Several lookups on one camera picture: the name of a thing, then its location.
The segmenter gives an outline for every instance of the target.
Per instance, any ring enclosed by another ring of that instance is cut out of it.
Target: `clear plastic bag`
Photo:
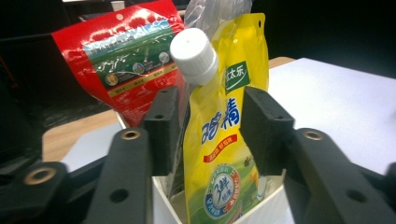
[[[184,15],[185,28],[199,28],[209,39],[224,21],[249,13],[252,0],[191,0]]]

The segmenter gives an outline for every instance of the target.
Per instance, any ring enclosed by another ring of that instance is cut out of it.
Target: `wooden table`
[[[269,67],[274,68],[292,61],[294,60],[286,57],[275,58],[269,61]],[[46,131],[43,135],[43,161],[61,161],[84,133],[115,122],[119,122],[116,113],[108,110]]]

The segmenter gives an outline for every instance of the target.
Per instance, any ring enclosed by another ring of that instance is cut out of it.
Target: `spout pouch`
[[[257,13],[224,22],[212,38],[219,70],[191,93],[183,147],[189,223],[232,223],[261,198],[239,126],[244,88],[268,88],[264,20]]]

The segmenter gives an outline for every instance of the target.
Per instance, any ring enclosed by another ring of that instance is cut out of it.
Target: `product label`
[[[177,69],[169,56],[174,37],[168,21],[161,20],[83,48],[109,96],[114,97]]]
[[[229,164],[219,165],[212,176],[205,196],[205,211],[214,219],[227,214],[236,204],[240,188],[238,172]]]

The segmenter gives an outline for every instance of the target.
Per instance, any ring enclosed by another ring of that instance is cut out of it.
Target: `condiment pouch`
[[[183,30],[171,0],[127,7],[52,34],[81,87],[138,126],[156,95],[183,88],[169,46]]]
[[[212,38],[219,70],[190,96],[184,136],[189,223],[232,223],[261,199],[258,170],[239,132],[246,86],[268,88],[263,14],[224,22]]]

